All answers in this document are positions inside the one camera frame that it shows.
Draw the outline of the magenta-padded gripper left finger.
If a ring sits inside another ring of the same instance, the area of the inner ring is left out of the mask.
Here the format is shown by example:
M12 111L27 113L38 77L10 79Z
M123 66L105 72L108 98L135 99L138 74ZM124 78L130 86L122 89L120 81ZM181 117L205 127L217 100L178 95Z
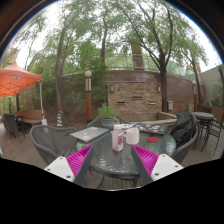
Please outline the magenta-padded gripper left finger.
M94 147L90 145L68 157L59 156L45 168L45 171L82 186L93 155Z

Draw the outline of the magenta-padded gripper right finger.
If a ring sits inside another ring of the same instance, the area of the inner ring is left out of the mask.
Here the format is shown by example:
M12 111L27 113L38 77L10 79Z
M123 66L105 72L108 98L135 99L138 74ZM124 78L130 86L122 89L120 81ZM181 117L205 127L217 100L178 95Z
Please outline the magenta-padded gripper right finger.
M137 145L131 146L143 185L147 185L182 169L182 166L167 154L157 155Z

